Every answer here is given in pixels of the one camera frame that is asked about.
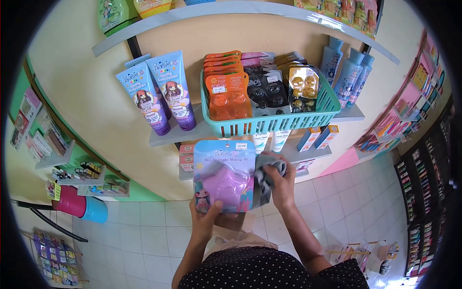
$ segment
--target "teal basket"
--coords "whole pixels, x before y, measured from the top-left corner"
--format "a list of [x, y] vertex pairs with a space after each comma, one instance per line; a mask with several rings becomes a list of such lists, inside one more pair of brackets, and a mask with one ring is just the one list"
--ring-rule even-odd
[[207, 103], [207, 88], [204, 83], [204, 70], [202, 70], [201, 102], [204, 120], [210, 125], [213, 134], [217, 138], [254, 135], [278, 130], [306, 129], [328, 125], [332, 118], [340, 112], [341, 105], [326, 78], [322, 73], [318, 73], [318, 75], [320, 89], [318, 91], [316, 112], [214, 121], [210, 119]]

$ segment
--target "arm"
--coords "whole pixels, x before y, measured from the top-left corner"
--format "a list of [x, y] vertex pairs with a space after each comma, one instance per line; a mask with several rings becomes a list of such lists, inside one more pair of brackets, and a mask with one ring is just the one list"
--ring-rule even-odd
[[317, 274], [332, 265], [324, 258], [324, 250], [321, 244], [319, 244], [319, 241], [313, 235], [295, 205], [293, 194], [296, 174], [295, 168], [282, 155], [271, 155], [275, 158], [281, 158], [287, 164], [284, 177], [282, 177], [273, 166], [263, 167], [263, 170], [268, 173], [274, 181], [274, 187], [272, 188], [274, 205], [282, 215], [295, 250], [303, 265], [309, 273]]
[[194, 199], [192, 199], [189, 203], [189, 209], [191, 210], [191, 218], [193, 221], [193, 232], [191, 234], [188, 247], [184, 253], [183, 260], [181, 260], [181, 263], [173, 276], [172, 289], [178, 288], [181, 278], [202, 264], [205, 247], [212, 237], [213, 221], [221, 212], [222, 208], [222, 202], [216, 201], [213, 203], [213, 206], [210, 207], [207, 215], [202, 215], [196, 212]]

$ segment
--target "human hand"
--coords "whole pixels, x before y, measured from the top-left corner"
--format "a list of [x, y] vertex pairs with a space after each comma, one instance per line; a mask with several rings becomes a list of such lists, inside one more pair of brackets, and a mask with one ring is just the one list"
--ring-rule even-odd
[[274, 205], [279, 210], [279, 212], [295, 207], [293, 196], [295, 168], [281, 154], [275, 154], [273, 152], [262, 152], [262, 154], [269, 154], [277, 159], [281, 159], [286, 162], [287, 165], [286, 174], [283, 177], [279, 174], [278, 169], [276, 169], [274, 166], [263, 166], [263, 170], [269, 174], [274, 181], [274, 187], [272, 188]]
[[213, 221], [221, 213], [223, 203], [216, 201], [209, 208], [206, 215], [200, 214], [196, 211], [195, 200], [192, 199], [189, 203], [189, 209], [191, 210], [191, 218], [193, 221], [193, 232], [191, 234], [190, 242], [195, 245], [205, 245], [210, 240], [213, 234]]

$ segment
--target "grey cloth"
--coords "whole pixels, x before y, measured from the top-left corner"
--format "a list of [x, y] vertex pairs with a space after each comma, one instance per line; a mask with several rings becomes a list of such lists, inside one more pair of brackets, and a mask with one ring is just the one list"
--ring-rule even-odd
[[271, 187], [274, 185], [274, 181], [271, 176], [263, 170], [264, 165], [276, 167], [281, 176], [286, 174], [286, 162], [276, 159], [268, 154], [259, 154], [255, 159], [254, 197], [252, 201], [252, 208], [258, 208], [266, 203], [269, 203], [269, 198], [271, 197]]

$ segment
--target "polka dot shirt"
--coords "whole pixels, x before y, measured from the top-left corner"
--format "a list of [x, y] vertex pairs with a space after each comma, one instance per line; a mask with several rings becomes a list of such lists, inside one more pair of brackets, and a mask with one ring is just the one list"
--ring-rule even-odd
[[309, 276], [292, 255], [266, 247], [241, 247], [210, 254], [183, 276], [178, 288], [369, 288], [355, 259]]

